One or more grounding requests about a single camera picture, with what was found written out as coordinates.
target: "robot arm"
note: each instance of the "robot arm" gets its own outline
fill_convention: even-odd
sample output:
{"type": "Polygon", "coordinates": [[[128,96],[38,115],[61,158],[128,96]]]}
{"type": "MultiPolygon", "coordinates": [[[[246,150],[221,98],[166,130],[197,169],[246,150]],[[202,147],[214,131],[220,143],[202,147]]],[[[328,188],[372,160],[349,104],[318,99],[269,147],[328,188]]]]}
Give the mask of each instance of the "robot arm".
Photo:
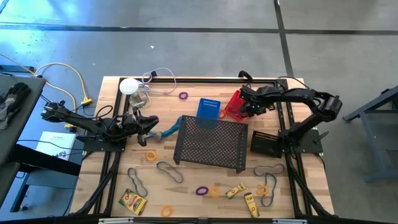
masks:
{"type": "Polygon", "coordinates": [[[132,109],[135,119],[128,113],[113,118],[86,118],[66,109],[64,103],[64,101],[46,103],[41,116],[46,121],[66,122],[93,133],[93,136],[80,137],[82,141],[94,138],[96,141],[117,144],[129,136],[137,134],[139,144],[146,146],[144,136],[159,122],[157,116],[142,116],[136,107],[132,109]],[[121,124],[118,124],[118,118],[123,118],[121,124]]]}
{"type": "Polygon", "coordinates": [[[275,102],[305,103],[312,114],[306,120],[295,123],[289,130],[280,132],[280,137],[288,140],[291,145],[298,145],[302,136],[319,123],[336,119],[343,105],[339,96],[304,88],[279,90],[265,86],[254,91],[243,85],[240,97],[244,100],[240,112],[246,116],[263,114],[275,102]]]}

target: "orange rubber band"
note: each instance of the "orange rubber band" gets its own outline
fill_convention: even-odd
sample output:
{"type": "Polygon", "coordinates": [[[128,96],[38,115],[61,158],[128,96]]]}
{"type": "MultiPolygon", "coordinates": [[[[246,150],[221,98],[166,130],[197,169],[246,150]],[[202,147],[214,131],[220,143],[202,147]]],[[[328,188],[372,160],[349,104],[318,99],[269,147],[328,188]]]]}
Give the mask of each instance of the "orange rubber band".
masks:
{"type": "Polygon", "coordinates": [[[162,214],[163,217],[169,217],[171,214],[173,214],[173,207],[171,205],[165,205],[162,207],[160,214],[162,214]]]}
{"type": "Polygon", "coordinates": [[[258,195],[266,195],[269,193],[269,188],[266,185],[258,185],[256,193],[258,195]]]}
{"type": "Polygon", "coordinates": [[[218,113],[218,118],[223,119],[225,118],[225,116],[226,116],[225,110],[220,110],[220,112],[218,113]]]}
{"type": "Polygon", "coordinates": [[[155,161],[156,159],[156,152],[155,151],[147,151],[147,153],[145,153],[145,158],[148,161],[155,161]]]}
{"type": "Polygon", "coordinates": [[[212,198],[218,198],[221,195],[221,191],[220,191],[220,189],[218,187],[210,187],[209,188],[209,195],[212,198]]]}

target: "black glove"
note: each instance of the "black glove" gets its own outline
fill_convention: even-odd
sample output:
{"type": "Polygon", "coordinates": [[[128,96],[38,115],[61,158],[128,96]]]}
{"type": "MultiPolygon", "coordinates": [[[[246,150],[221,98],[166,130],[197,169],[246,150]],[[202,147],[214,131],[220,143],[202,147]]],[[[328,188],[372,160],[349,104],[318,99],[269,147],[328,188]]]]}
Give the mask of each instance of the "black glove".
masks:
{"type": "Polygon", "coordinates": [[[10,87],[4,97],[0,98],[0,129],[7,128],[29,93],[30,88],[25,83],[17,83],[10,87]]]}

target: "concrete floor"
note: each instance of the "concrete floor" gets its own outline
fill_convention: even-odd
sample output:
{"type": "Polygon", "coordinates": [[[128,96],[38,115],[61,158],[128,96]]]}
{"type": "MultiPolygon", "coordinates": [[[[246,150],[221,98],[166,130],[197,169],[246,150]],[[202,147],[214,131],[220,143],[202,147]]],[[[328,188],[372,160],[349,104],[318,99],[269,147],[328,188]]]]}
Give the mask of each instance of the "concrete floor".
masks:
{"type": "MultiPolygon", "coordinates": [[[[286,29],[398,29],[398,2],[393,0],[280,0],[280,7],[286,29]]],[[[278,28],[272,0],[10,0],[0,22],[278,28]]],[[[376,168],[362,124],[359,120],[345,124],[341,119],[397,85],[398,36],[287,35],[287,43],[295,77],[304,78],[316,90],[340,95],[344,103],[336,121],[318,127],[330,131],[322,143],[335,213],[345,218],[398,222],[398,180],[363,182],[363,175],[376,168]]],[[[102,76],[140,75],[157,67],[168,67],[178,76],[235,77],[240,70],[255,77],[286,75],[279,34],[0,30],[0,52],[35,67],[50,62],[73,65],[94,99],[102,76]]],[[[10,62],[0,58],[0,64],[10,62]]],[[[49,68],[45,77],[70,90],[77,100],[83,98],[78,78],[66,68],[49,68]]],[[[46,86],[44,95],[53,101],[66,100],[72,107],[68,96],[59,91],[46,86]]],[[[61,124],[40,119],[43,104],[38,102],[22,138],[38,139],[42,131],[65,132],[61,124]]],[[[40,187],[29,190],[24,204],[32,209],[8,213],[12,191],[0,209],[0,219],[61,215],[72,191],[54,189],[45,196],[42,192],[40,187]]]]}

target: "wooden table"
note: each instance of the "wooden table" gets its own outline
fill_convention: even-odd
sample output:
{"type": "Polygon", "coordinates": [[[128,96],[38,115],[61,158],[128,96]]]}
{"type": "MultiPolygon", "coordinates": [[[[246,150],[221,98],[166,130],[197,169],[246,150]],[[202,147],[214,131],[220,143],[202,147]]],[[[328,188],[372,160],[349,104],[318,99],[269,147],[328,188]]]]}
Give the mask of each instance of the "wooden table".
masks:
{"type": "MultiPolygon", "coordinates": [[[[97,109],[105,105],[114,105],[119,78],[120,77],[103,78],[97,109]]],[[[224,108],[232,94],[238,90],[241,85],[242,84],[238,83],[179,83],[177,89],[169,95],[151,94],[152,106],[147,109],[141,109],[141,113],[144,116],[157,115],[160,122],[153,130],[165,131],[169,129],[182,114],[195,116],[200,98],[221,101],[221,108],[224,108]],[[189,94],[188,99],[185,101],[178,98],[178,94],[182,91],[186,91],[189,94]]],[[[288,80],[288,85],[289,88],[302,87],[300,83],[290,79],[288,80]]],[[[252,84],[253,88],[260,86],[264,86],[264,84],[252,84]]],[[[157,90],[169,90],[173,87],[173,84],[153,83],[150,87],[157,90]]],[[[282,105],[286,118],[287,111],[285,109],[285,104],[283,103],[282,105]]],[[[302,121],[310,115],[310,110],[304,104],[292,103],[292,107],[296,121],[302,121]]],[[[122,113],[122,110],[123,106],[121,106],[119,114],[122,113]]],[[[234,119],[228,116],[225,117],[225,120],[234,121],[234,119]]],[[[258,165],[273,166],[278,163],[285,164],[285,159],[284,157],[281,159],[274,159],[267,156],[259,156],[258,154],[251,153],[249,150],[252,132],[254,130],[269,134],[277,134],[280,126],[276,110],[245,119],[244,122],[249,125],[248,154],[246,158],[246,170],[240,174],[236,174],[234,169],[184,161],[182,161],[179,166],[175,165],[173,153],[178,133],[174,133],[162,142],[156,142],[155,139],[148,140],[147,147],[138,145],[135,137],[130,138],[127,142],[126,150],[121,156],[111,214],[112,217],[135,216],[135,214],[118,203],[126,188],[134,189],[130,178],[127,176],[127,170],[130,167],[135,167],[139,178],[149,192],[146,197],[148,203],[142,214],[143,217],[161,217],[160,209],[164,205],[172,205],[174,212],[170,217],[250,218],[251,216],[243,195],[246,192],[252,192],[253,195],[255,195],[257,206],[261,205],[260,196],[256,195],[256,186],[258,184],[264,184],[264,178],[256,177],[253,174],[253,168],[258,165]],[[157,159],[155,162],[149,162],[145,159],[145,153],[148,150],[156,151],[157,159]],[[177,184],[167,174],[157,170],[156,163],[159,161],[166,161],[175,166],[182,173],[184,182],[177,184]],[[227,192],[240,182],[248,189],[237,194],[237,196],[232,199],[226,198],[224,194],[219,198],[211,198],[208,195],[203,197],[195,195],[195,190],[201,185],[207,187],[217,186],[222,192],[227,192]]],[[[285,122],[288,128],[289,121],[286,119],[285,122]]],[[[97,187],[100,179],[103,157],[103,152],[94,152],[83,161],[71,212],[75,212],[81,208],[97,187]]],[[[302,154],[302,160],[308,188],[313,192],[314,196],[325,209],[333,213],[328,183],[321,160],[313,154],[302,154]]],[[[269,186],[273,186],[273,184],[273,180],[269,178],[269,186]]],[[[106,204],[108,187],[109,184],[104,190],[101,212],[106,204]]],[[[304,211],[302,193],[298,186],[297,189],[300,208],[304,211]]],[[[260,208],[259,212],[262,218],[294,217],[289,179],[286,170],[282,174],[277,175],[274,203],[270,207],[260,208]]]]}

